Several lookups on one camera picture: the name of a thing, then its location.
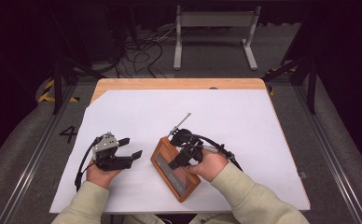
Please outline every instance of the metal frame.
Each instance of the metal frame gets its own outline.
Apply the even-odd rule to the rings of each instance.
[[[315,81],[317,77],[317,64],[316,59],[314,58],[300,58],[291,63],[288,63],[281,68],[266,74],[265,77],[262,77],[264,82],[268,82],[275,77],[282,75],[286,70],[292,69],[297,66],[295,73],[290,78],[292,85],[300,86],[303,83],[303,80],[309,75],[309,89],[307,95],[307,104],[310,108],[312,114],[315,114],[314,111],[314,95],[315,95]]]
[[[181,6],[177,6],[176,16],[176,31],[177,38],[175,43],[174,54],[174,70],[181,69],[181,55],[182,55],[182,27],[196,27],[196,26],[235,26],[247,27],[248,37],[242,39],[243,48],[247,61],[250,64],[251,70],[257,70],[257,62],[254,58],[253,51],[251,50],[251,42],[255,29],[257,27],[260,7],[256,7],[254,11],[239,11],[239,12],[182,12]]]
[[[30,186],[30,183],[33,180],[36,170],[38,169],[39,163],[42,161],[42,158],[45,155],[45,151],[47,150],[47,145],[49,143],[49,139],[52,136],[52,133],[62,116],[63,111],[65,110],[69,99],[72,97],[72,94],[75,90],[76,86],[67,86],[65,90],[65,94],[63,96],[63,102],[61,107],[58,110],[58,113],[53,114],[49,120],[47,128],[45,129],[41,139],[39,140],[38,145],[35,148],[35,151],[29,160],[26,168],[21,174],[21,178],[19,179],[18,184],[12,192],[12,195],[9,197],[7,205],[5,206],[3,212],[0,216],[0,224],[11,223],[13,216],[16,213],[19,205],[21,204],[21,200],[24,197],[27,189]]]
[[[313,126],[316,136],[320,141],[320,148],[322,150],[324,158],[339,187],[341,195],[343,196],[343,199],[345,200],[347,207],[350,210],[350,214],[352,215],[355,223],[362,224],[362,206],[359,203],[359,200],[356,198],[353,188],[350,185],[346,174],[341,168],[341,164],[339,163],[338,158],[336,157],[336,154],[332,149],[332,146],[327,140],[327,137],[320,125],[320,122],[318,121],[317,117],[311,113],[310,107],[305,103],[306,94],[304,93],[303,88],[301,86],[294,86],[293,88],[306,114],[309,117],[309,121]]]

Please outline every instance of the wire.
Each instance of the wire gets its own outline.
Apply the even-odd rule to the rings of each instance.
[[[163,77],[167,78],[167,76],[165,76],[160,70],[156,69],[156,68],[152,68],[153,70],[157,71],[159,74],[161,74]]]
[[[161,37],[153,37],[153,38],[149,38],[149,39],[146,39],[146,40],[158,42],[158,41],[162,40],[164,37],[166,37],[172,30],[174,30],[175,27],[176,26],[174,26],[172,29],[170,29],[166,34],[162,35]]]
[[[129,77],[132,77],[132,75],[130,75],[130,74],[128,73],[128,68],[126,67],[125,62],[123,61],[123,58],[122,58],[122,64],[123,64],[123,67],[125,67],[125,73],[126,73]]]
[[[146,57],[146,60],[143,60],[143,61],[140,61],[140,62],[137,62],[136,60],[137,60],[137,57],[138,56],[140,56],[140,55],[142,55],[142,54],[145,54],[147,57]],[[134,72],[135,73],[138,73],[139,71],[141,71],[142,69],[140,69],[140,70],[138,70],[137,71],[137,69],[135,68],[135,64],[136,63],[145,63],[145,62],[147,62],[148,60],[149,60],[149,54],[147,54],[147,53],[145,53],[145,52],[141,52],[141,53],[138,53],[138,54],[136,54],[136,55],[134,55],[134,60],[132,61],[133,62],[133,68],[134,68]]]
[[[78,173],[77,173],[77,176],[76,176],[76,180],[75,180],[75,182],[74,182],[74,184],[76,185],[76,187],[77,187],[77,191],[79,191],[79,188],[81,187],[81,182],[82,182],[82,176],[83,176],[83,173],[85,172],[85,170],[83,171],[83,172],[81,172],[82,171],[82,167],[83,167],[83,164],[85,163],[85,160],[86,160],[86,158],[88,157],[88,154],[89,154],[89,152],[91,151],[91,148],[94,146],[94,145],[96,145],[97,144],[97,142],[98,142],[98,140],[99,140],[100,138],[98,138],[98,137],[96,137],[95,139],[94,139],[94,141],[91,143],[91,145],[88,147],[88,150],[86,150],[86,153],[85,153],[85,155],[84,155],[84,157],[83,157],[83,159],[82,159],[82,162],[81,162],[81,164],[79,165],[79,169],[78,169]]]
[[[85,171],[86,171],[86,170],[88,170],[88,169],[89,169],[89,167],[91,167],[92,165],[95,165],[95,164],[97,164],[97,162],[96,162],[96,161],[93,161],[93,163],[92,163],[92,164],[89,164],[89,165],[85,168],[85,170],[83,170],[82,174],[83,174],[83,173],[85,173]]]
[[[122,72],[122,70],[119,68],[119,66],[118,66],[118,72],[119,72],[119,74],[121,75],[121,76],[123,76],[123,77],[126,77],[126,78],[132,78],[132,76],[126,76],[126,75],[124,75],[123,74],[123,72]]]
[[[156,77],[156,76],[155,76],[154,73],[151,71],[151,66],[152,66],[152,64],[154,64],[155,61],[157,61],[157,60],[161,57],[161,54],[163,53],[163,49],[161,48],[161,45],[160,45],[158,42],[156,42],[156,44],[157,44],[158,47],[160,48],[160,55],[159,55],[152,63],[150,63],[149,66],[148,66],[148,71],[149,71],[149,73],[150,73],[153,77]]]
[[[230,151],[227,151],[225,148],[224,148],[224,145],[220,145],[218,143],[216,143],[215,141],[207,138],[207,137],[204,137],[204,136],[201,136],[201,135],[197,135],[197,134],[185,134],[186,136],[191,136],[191,137],[196,137],[196,138],[200,138],[204,141],[206,141],[207,143],[209,143],[210,145],[212,145],[213,147],[215,147],[216,149],[218,149],[219,152],[221,152],[222,154],[225,155],[225,157],[231,161],[237,168],[239,168],[239,170],[243,170],[242,167],[239,165],[239,163],[236,161],[236,159],[234,158],[234,154],[231,153]]]
[[[167,222],[169,224],[173,224],[172,221],[170,221],[169,219],[166,219],[166,218],[161,218],[160,220],[165,221],[165,222]]]
[[[118,66],[115,66],[115,71],[117,71],[117,78],[119,78],[119,70],[118,70]]]

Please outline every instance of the wooden table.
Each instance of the wooden table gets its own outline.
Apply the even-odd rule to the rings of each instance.
[[[90,103],[110,90],[265,90],[260,78],[103,78],[97,82]]]
[[[106,78],[97,83],[91,102],[51,213],[62,211],[70,203],[75,193],[76,167],[85,148],[91,139],[105,132],[130,137],[130,144],[117,152],[125,155],[119,156],[143,150],[132,168],[111,184],[106,213],[230,212],[223,196],[206,181],[179,203],[150,161],[160,138],[187,112],[192,115],[181,128],[225,144],[258,183],[298,209],[310,209],[271,98],[259,78]]]

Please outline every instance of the sleeve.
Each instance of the sleeve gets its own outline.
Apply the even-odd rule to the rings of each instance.
[[[85,181],[70,205],[52,223],[100,224],[108,194],[108,189]]]
[[[224,195],[241,223],[309,223],[298,209],[282,202],[231,162],[211,184]]]

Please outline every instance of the gray floor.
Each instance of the gray floor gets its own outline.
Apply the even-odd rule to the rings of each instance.
[[[217,34],[209,29],[187,32],[184,36],[183,62],[180,71],[173,70],[174,41],[162,42],[160,45],[163,53],[152,65],[152,71],[157,77],[165,75],[175,78],[262,77],[268,69],[280,66],[279,62],[298,28],[298,25],[286,24],[257,28],[252,44],[258,63],[257,71],[249,69],[240,44],[244,31],[234,28],[225,34]],[[137,53],[130,53],[130,58],[134,58]],[[160,48],[154,46],[146,53],[150,56],[149,60],[145,63],[136,63],[136,70],[147,68],[149,63],[160,54]],[[146,57],[145,54],[140,54],[136,59],[143,61],[144,57]],[[135,73],[132,63],[126,60],[123,63],[118,67],[123,76],[150,77],[147,69]],[[109,77],[117,76],[115,69],[105,74]],[[312,117],[306,112],[304,102],[299,99],[298,90],[300,89],[292,87],[286,82],[286,78],[287,76],[279,77],[268,85],[274,88],[271,100],[297,167],[299,171],[308,175],[302,181],[312,209],[304,212],[304,215],[311,223],[356,223],[350,212],[350,204],[347,204],[347,200],[340,191],[339,182],[334,178],[336,172],[327,163],[322,142],[312,125]],[[13,213],[7,219],[9,223],[49,223],[55,218],[55,215],[49,213],[49,208],[75,141],[73,137],[72,141],[67,143],[68,136],[60,135],[60,133],[70,126],[78,130],[94,86],[95,82],[91,78],[81,78],[73,92],[73,96],[80,97],[80,101],[68,103],[59,115],[59,122],[46,144],[45,154],[33,172],[34,175],[29,178],[30,185],[21,195],[18,203],[15,203]],[[37,90],[37,97],[41,92],[42,88]],[[313,117],[321,124],[349,185],[362,207],[362,158],[319,81],[315,106],[317,114]],[[20,123],[0,150],[0,216],[21,174],[29,164],[36,146],[39,145],[42,133],[53,119],[51,116],[53,107],[54,104],[51,102],[39,103],[36,110]],[[114,223],[118,223],[119,219],[120,217],[116,217]],[[109,222],[109,215],[104,215],[103,223]]]

